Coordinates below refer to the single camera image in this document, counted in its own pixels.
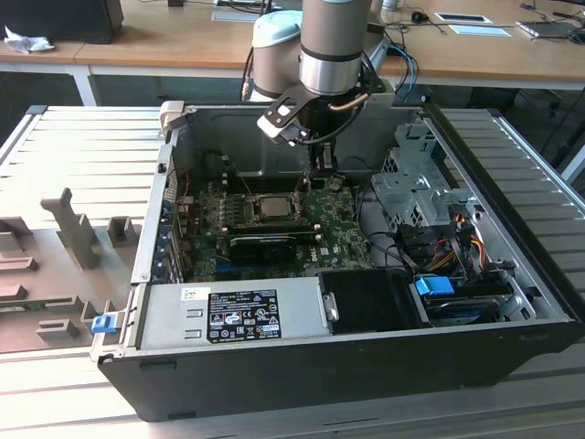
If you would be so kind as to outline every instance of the power supply label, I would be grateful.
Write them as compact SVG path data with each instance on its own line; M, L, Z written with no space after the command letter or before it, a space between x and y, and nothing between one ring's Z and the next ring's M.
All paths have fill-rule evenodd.
M211 343L282 337L276 290L211 293L207 302Z

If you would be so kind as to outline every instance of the black computer case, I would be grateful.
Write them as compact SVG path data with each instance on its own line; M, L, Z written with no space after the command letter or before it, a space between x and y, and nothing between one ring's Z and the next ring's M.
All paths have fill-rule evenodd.
M0 34L109 44L122 21L120 0L0 0Z

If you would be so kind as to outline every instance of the wooden desk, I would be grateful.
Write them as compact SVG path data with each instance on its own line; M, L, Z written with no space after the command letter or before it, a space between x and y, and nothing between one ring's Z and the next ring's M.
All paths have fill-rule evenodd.
M516 0L410 0L409 4L422 7L437 24L445 22L435 12L484 15L494 22L490 26L514 26L516 21L540 20L539 14L521 9ZM558 2L539 0L537 5L548 13L580 11L575 5ZM382 18L387 22L409 23L411 14L412 10L403 7L396 13L383 12ZM434 26L412 26L404 36L409 54L420 64L419 82L485 86L504 82L508 87L515 87L513 84L526 87L532 82L536 87L542 83L543 88L545 83L557 83L546 88L561 89L573 88L571 84L575 89L585 85L585 46L570 41L531 40L519 27L505 28L512 37L457 35L447 26L441 29L447 35ZM398 31L390 30L389 34L395 42L400 42ZM387 60L382 73L399 73L395 61Z
M77 41L61 41L53 50L44 52L24 53L14 52L4 42L0 44L0 63L2 62L32 62L41 64L74 64L75 55L83 47Z
M409 0L435 23L440 23L435 12L486 15L498 26L540 19L519 4L519 0ZM538 0L537 4L547 13L579 11L578 6L558 2ZM0 70L71 74L86 105L99 104L91 75L241 75L252 24L211 21L212 5L168 8L162 0L122 0L122 8L123 30L113 44L57 42L55 51L28 56L0 45ZM403 7L382 17L408 24L411 13ZM505 29L512 37L456 35L447 26L441 28L446 36L433 26L412 26L405 35L409 53L420 65L418 83L558 90L580 90L585 85L585 47L568 41L531 41L519 28ZM389 33L400 42L397 31ZM394 81L405 71L400 57L388 57L381 70Z
M122 7L122 34L110 45L86 44L75 57L77 63L243 69L251 23L211 21L213 5L168 7L166 1L122 0Z

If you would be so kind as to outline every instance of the blue cable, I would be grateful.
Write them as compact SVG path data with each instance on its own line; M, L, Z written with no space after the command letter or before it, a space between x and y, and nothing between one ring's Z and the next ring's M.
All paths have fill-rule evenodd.
M414 65L412 64L412 57L407 54L404 50L402 50L401 48L399 48L398 46L392 44L390 45L393 49L395 49L401 56L402 58L404 58L407 63L409 64L409 69L410 69L410 86L409 86L409 91L406 93L406 95L404 96L404 99L402 100L403 102L406 102L406 100L408 99L410 92L412 91L412 88L414 86L414 82L415 80L415 72L414 72Z

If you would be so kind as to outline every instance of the white table leg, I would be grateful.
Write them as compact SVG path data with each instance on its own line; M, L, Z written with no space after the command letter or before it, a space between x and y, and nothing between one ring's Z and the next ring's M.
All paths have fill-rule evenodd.
M88 66L70 66L69 75L73 76L77 84L77 90L80 93L83 105L86 107L101 105L100 95Z
M583 169L585 169L585 145L581 147L577 155L575 155L570 161L560 176L563 177L567 183L572 184Z

